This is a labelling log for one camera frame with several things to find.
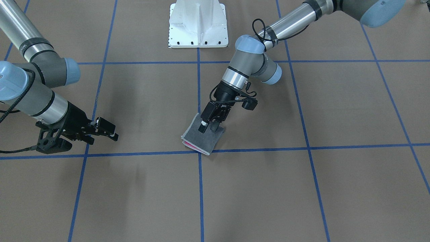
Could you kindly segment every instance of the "silver metal tube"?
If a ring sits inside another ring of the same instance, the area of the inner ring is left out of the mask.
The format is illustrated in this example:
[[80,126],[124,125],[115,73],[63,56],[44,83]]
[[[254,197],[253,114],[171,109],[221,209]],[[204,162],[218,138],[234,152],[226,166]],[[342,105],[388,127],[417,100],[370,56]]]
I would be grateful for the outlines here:
[[28,39],[43,38],[13,0],[0,0],[0,28],[17,48]]
[[[278,19],[270,25],[278,39],[290,37],[299,32],[316,19],[316,13],[308,3],[302,3],[298,8],[294,9],[287,15]],[[264,31],[262,30],[258,35],[263,37]],[[266,31],[266,39],[271,39]],[[273,48],[271,41],[264,41],[266,50]]]

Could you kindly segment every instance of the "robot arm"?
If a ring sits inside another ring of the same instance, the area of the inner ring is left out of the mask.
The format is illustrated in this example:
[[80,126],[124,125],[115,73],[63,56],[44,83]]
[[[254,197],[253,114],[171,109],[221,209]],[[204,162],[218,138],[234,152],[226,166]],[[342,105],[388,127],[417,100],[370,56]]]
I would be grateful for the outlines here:
[[72,144],[61,135],[90,145],[94,143],[90,135],[118,140],[115,125],[103,118],[88,119],[84,111],[51,90],[79,81],[79,66],[55,52],[15,1],[0,0],[0,28],[29,62],[13,65],[0,61],[0,101],[38,120],[37,151],[51,154],[70,150]]
[[306,0],[298,8],[278,19],[254,37],[243,35],[236,41],[236,52],[222,77],[212,92],[210,101],[201,114],[202,123],[199,131],[204,133],[210,123],[211,129],[218,128],[225,121],[231,107],[242,102],[242,107],[253,110],[257,105],[255,92],[250,96],[248,82],[256,77],[266,84],[275,84],[282,75],[282,70],[267,55],[266,51],[275,47],[279,41],[293,37],[309,24],[323,15],[340,10],[369,27],[378,27],[393,18],[403,7],[405,0]]

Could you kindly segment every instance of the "white bracket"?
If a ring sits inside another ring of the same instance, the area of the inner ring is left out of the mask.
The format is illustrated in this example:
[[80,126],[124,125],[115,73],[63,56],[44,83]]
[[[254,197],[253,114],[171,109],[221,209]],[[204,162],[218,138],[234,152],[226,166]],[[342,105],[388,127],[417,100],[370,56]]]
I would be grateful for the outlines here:
[[218,0],[177,0],[170,6],[170,48],[228,45],[225,5]]

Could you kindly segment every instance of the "light blue cap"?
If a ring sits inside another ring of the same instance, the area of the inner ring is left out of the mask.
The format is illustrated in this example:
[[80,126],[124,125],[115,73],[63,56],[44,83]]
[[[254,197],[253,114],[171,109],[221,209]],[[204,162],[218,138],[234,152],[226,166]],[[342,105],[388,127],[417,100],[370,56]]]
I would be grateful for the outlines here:
[[273,76],[270,77],[269,80],[263,81],[263,83],[268,84],[268,85],[273,85],[276,82],[278,82],[279,79],[281,79],[281,76],[282,76],[282,68],[278,64],[276,64],[275,74],[273,74]]
[[379,0],[361,17],[360,23],[371,28],[379,27],[392,19],[406,0]]
[[67,69],[67,77],[66,77],[66,84],[65,86],[69,84],[73,84],[79,81],[80,79],[80,69],[78,63],[76,63],[75,60],[72,58],[64,58],[66,61],[66,69]]
[[236,43],[234,44],[237,50],[253,53],[253,54],[263,54],[265,46],[262,42],[257,39],[252,38],[251,36],[245,34],[237,38]]
[[0,100],[11,100],[21,95],[28,84],[25,71],[10,62],[0,61]]

